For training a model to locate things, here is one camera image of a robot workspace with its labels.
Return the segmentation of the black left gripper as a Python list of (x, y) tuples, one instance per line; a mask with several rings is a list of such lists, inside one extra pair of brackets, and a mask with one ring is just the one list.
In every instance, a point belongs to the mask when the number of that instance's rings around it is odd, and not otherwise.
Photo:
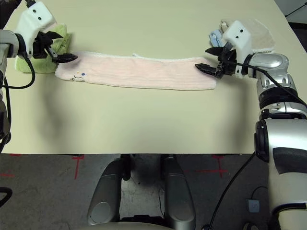
[(63, 36), (53, 31), (48, 31), (47, 33), (38, 33), (33, 43), (33, 58), (46, 58), (48, 52), (53, 63), (68, 63), (76, 60), (78, 56), (75, 54), (57, 54), (56, 51), (51, 48), (53, 40), (58, 38), (63, 38)]

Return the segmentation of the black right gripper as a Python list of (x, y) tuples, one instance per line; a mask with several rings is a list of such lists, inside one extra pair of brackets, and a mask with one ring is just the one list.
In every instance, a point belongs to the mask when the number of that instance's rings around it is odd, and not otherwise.
[(218, 79), (221, 79), (224, 75), (231, 76), (236, 71), (236, 50), (224, 50), (224, 47), (210, 47), (205, 50), (214, 56), (218, 56), (219, 64), (217, 68), (211, 67), (208, 64), (198, 63), (195, 67), (202, 73), (208, 74)]

